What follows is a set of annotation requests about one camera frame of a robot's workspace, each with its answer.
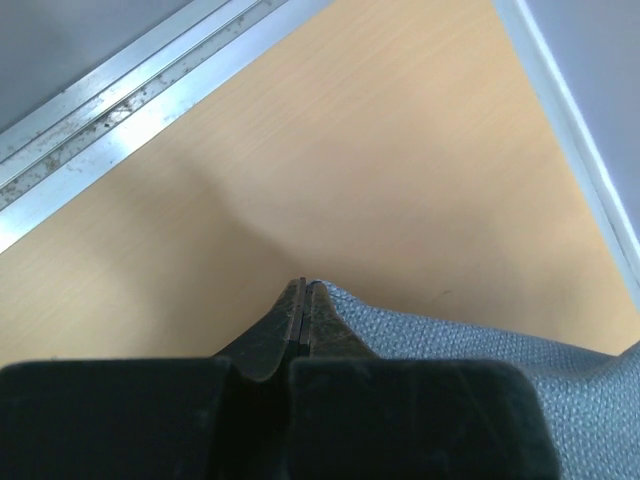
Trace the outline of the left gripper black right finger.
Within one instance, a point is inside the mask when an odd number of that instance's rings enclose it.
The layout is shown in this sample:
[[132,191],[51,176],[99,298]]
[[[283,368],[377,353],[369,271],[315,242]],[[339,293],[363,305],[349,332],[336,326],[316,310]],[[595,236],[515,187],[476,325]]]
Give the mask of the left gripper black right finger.
[[377,357],[339,319],[321,283],[306,293],[289,369],[293,479],[546,479],[537,409],[457,382],[448,367]]

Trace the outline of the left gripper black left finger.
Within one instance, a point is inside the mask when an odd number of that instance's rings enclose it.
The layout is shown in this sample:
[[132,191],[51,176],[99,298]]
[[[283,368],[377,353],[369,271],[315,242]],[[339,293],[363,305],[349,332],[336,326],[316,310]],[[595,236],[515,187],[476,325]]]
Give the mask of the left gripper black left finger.
[[5,479],[283,479],[305,283],[218,354],[1,371]]

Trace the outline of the blue-grey pillowcase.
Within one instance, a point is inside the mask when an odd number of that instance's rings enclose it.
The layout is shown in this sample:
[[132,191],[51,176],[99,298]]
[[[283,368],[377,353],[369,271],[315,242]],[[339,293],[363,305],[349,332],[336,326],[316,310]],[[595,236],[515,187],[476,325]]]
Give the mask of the blue-grey pillowcase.
[[448,367],[453,378],[505,394],[518,419],[541,412],[563,479],[639,476],[639,346],[609,355],[575,345],[401,313],[325,282],[337,316],[385,360]]

